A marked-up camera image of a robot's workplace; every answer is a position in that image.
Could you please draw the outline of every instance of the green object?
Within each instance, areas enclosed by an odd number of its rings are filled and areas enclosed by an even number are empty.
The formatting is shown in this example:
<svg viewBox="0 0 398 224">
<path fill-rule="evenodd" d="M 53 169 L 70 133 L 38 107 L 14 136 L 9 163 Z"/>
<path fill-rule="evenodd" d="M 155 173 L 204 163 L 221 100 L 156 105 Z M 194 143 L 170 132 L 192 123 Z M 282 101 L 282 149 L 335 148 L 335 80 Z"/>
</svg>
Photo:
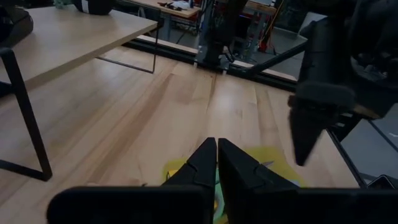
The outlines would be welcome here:
<svg viewBox="0 0 398 224">
<path fill-rule="evenodd" d="M 54 0 L 54 6 L 57 9 L 63 9 L 64 6 L 72 4 L 71 0 Z"/>
<path fill-rule="evenodd" d="M 224 197 L 223 197 L 223 191 L 221 190 L 221 184 L 220 184 L 220 175 L 218 174 L 218 168 L 216 170 L 216 190 L 215 190 L 215 200 L 218 203 L 217 209 L 214 212 L 213 216 L 213 223 L 216 223 L 224 213 Z"/>
</svg>

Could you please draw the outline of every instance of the black bag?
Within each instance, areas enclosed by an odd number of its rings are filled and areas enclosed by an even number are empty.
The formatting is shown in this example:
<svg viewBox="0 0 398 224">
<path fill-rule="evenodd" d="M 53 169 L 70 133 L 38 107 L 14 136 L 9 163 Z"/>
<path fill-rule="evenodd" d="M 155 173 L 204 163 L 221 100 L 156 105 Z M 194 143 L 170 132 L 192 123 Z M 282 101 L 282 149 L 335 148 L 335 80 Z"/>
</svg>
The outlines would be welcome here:
<svg viewBox="0 0 398 224">
<path fill-rule="evenodd" d="M 80 12 L 94 15 L 108 15 L 114 6 L 114 0 L 73 0 Z"/>
</svg>

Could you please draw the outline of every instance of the wooden table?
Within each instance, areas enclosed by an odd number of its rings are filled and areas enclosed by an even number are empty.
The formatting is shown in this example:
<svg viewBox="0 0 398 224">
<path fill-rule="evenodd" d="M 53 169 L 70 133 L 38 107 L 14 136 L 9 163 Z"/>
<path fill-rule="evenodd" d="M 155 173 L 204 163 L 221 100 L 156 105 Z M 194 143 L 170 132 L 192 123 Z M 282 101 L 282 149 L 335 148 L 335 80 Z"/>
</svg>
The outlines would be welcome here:
<svg viewBox="0 0 398 224">
<path fill-rule="evenodd" d="M 41 171 L 7 160 L 7 156 L 0 157 L 0 169 L 49 180 L 53 173 L 25 86 L 31 89 L 43 85 L 66 71 L 156 28 L 157 24 L 117 11 L 108 16 L 93 16 L 78 12 L 74 6 L 63 10 L 45 7 L 28 11 L 34 21 L 33 33 L 13 48 L 14 53 L 5 48 L 0 50 L 3 61 L 0 65 L 0 91 L 2 95 L 15 95 L 25 121 L 25 129 L 31 137 L 34 149 L 32 152 L 36 152 Z M 8 126 L 3 123 L 2 126 L 8 129 L 7 132 L 13 132 L 12 124 Z"/>
<path fill-rule="evenodd" d="M 104 57 L 150 67 L 153 55 L 118 47 Z M 153 75 L 90 60 L 29 92 L 54 176 L 0 170 L 0 223 L 45 223 L 51 198 L 76 185 L 159 185 L 165 163 L 208 136 L 276 147 L 309 186 L 358 187 L 327 133 L 307 166 L 295 165 L 289 94 L 169 58 L 158 57 Z M 18 111 L 0 99 L 0 157 L 38 167 Z"/>
<path fill-rule="evenodd" d="M 13 51 L 28 88 L 79 66 L 138 35 L 156 28 L 156 22 L 111 11 L 108 16 L 45 7 L 27 10 L 34 30 Z M 0 81 L 9 82 L 0 64 Z"/>
<path fill-rule="evenodd" d="M 162 7 L 158 4 L 158 2 L 171 3 L 171 2 L 173 2 L 173 0 L 123 0 L 123 1 L 154 7 L 156 9 L 160 9 L 162 12 L 164 12 L 165 21 L 164 21 L 163 27 L 164 27 L 165 33 L 162 34 L 162 39 L 164 39 L 166 41 L 170 40 L 171 21 L 172 21 L 171 16 L 179 16 L 179 17 L 188 19 L 188 18 L 191 18 L 192 16 L 194 16 L 195 14 L 197 14 L 198 12 L 200 12 L 200 10 L 201 10 L 199 7 L 195 6 L 195 7 L 193 7 L 193 9 L 176 11 L 176 10 L 172 10 L 172 9 L 169 9 L 166 7 Z"/>
</svg>

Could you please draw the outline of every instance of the light wood surface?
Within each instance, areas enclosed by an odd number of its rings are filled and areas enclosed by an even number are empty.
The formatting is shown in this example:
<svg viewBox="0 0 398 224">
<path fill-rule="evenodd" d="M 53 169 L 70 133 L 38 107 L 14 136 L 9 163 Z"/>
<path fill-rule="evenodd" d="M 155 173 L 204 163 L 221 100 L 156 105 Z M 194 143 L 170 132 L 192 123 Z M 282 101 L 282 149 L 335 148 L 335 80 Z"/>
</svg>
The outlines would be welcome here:
<svg viewBox="0 0 398 224">
<path fill-rule="evenodd" d="M 146 35 L 139 35 L 139 36 L 137 37 L 137 39 L 146 40 L 146 41 L 153 42 L 153 43 L 154 43 L 155 40 L 156 40 L 155 38 L 153 38 L 153 37 L 148 37 L 148 36 L 146 36 Z M 198 53 L 198 49 L 193 49 L 193 48 L 186 47 L 186 46 L 183 46 L 183 45 L 180 45 L 180 44 L 171 43 L 171 42 L 166 41 L 166 40 L 157 39 L 157 43 L 158 43 L 159 45 L 164 45 L 164 46 L 168 46 L 168 47 L 173 47 L 173 48 L 175 48 L 175 49 L 183 50 L 183 51 L 190 52 L 190 53 L 193 53 L 193 54 L 197 54 L 197 53 Z"/>
<path fill-rule="evenodd" d="M 150 68 L 153 55 L 104 57 Z M 324 133 L 306 167 L 293 159 L 285 91 L 158 57 L 153 75 L 94 59 L 29 91 L 53 177 L 0 170 L 0 223 L 45 223 L 50 199 L 77 185 L 159 185 L 166 162 L 209 137 L 274 146 L 317 187 L 357 187 Z M 39 168 L 13 96 L 0 99 L 0 158 Z"/>
<path fill-rule="evenodd" d="M 166 12 L 166 13 L 169 13 L 171 15 L 180 16 L 180 17 L 184 17 L 184 18 L 192 17 L 196 13 L 200 12 L 200 8 L 196 7 L 196 6 L 194 6 L 193 9 L 176 11 L 176 10 L 173 10 L 173 9 L 162 7 L 162 6 L 160 6 L 158 4 L 158 2 L 160 2 L 160 3 L 171 3 L 171 2 L 173 2 L 173 0 L 125 0 L 125 1 L 138 3 L 138 4 L 143 4 L 143 5 L 146 5 L 146 6 L 152 6 L 152 7 L 155 7 L 157 9 L 160 9 L 162 12 Z"/>
<path fill-rule="evenodd" d="M 28 87 L 39 85 L 156 27 L 156 22 L 123 12 L 108 16 L 45 7 L 28 9 L 33 32 L 14 48 Z M 0 63 L 0 81 L 9 82 Z"/>
<path fill-rule="evenodd" d="M 146 41 L 150 41 L 150 42 L 153 42 L 153 43 L 155 42 L 155 39 L 153 37 L 148 37 L 146 35 L 140 35 L 140 36 L 137 37 L 137 39 L 146 40 Z M 180 44 L 175 44 L 175 43 L 171 43 L 171 42 L 168 42 L 168 41 L 165 41 L 165 40 L 160 40 L 160 39 L 158 39 L 157 42 L 158 42 L 159 45 L 173 47 L 175 49 L 183 50 L 183 51 L 190 52 L 190 53 L 193 53 L 193 54 L 197 54 L 198 53 L 198 49 L 193 49 L 191 47 L 182 46 Z M 233 64 L 234 65 L 239 65 L 239 66 L 242 66 L 242 67 L 246 67 L 246 68 L 249 68 L 249 67 L 253 66 L 252 64 L 249 64 L 249 63 L 246 63 L 246 62 L 241 62 L 239 60 L 235 60 L 233 62 Z M 288 74 L 285 74 L 285 73 L 282 73 L 282 72 L 277 72 L 277 71 L 270 70 L 270 69 L 266 69 L 263 72 L 266 72 L 266 73 L 271 74 L 271 75 L 279 76 L 279 77 L 282 77 L 282 78 L 287 78 L 289 80 L 297 81 L 297 79 L 295 77 L 293 77 L 291 75 L 288 75 Z"/>
</svg>

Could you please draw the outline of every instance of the yellow cloth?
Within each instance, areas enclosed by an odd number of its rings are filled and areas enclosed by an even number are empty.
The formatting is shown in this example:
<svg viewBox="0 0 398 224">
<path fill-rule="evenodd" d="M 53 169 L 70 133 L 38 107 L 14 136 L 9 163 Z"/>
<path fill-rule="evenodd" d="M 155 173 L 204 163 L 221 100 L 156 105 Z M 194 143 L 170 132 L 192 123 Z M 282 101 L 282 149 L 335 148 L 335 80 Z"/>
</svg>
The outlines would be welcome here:
<svg viewBox="0 0 398 224">
<path fill-rule="evenodd" d="M 259 163 L 264 164 L 268 169 L 282 176 L 283 178 L 290 180 L 294 184 L 299 185 L 300 187 L 305 187 L 305 182 L 299 176 L 291 166 L 286 162 L 285 156 L 283 153 L 274 148 L 274 147 L 252 147 L 244 150 L 251 157 L 255 158 L 255 160 L 259 161 Z M 187 158 L 184 159 L 176 159 L 172 160 L 164 166 L 163 169 L 163 177 L 164 181 L 173 176 L 181 166 L 187 161 Z M 225 214 L 222 215 L 221 218 L 215 221 L 217 224 L 228 223 L 228 219 Z"/>
</svg>

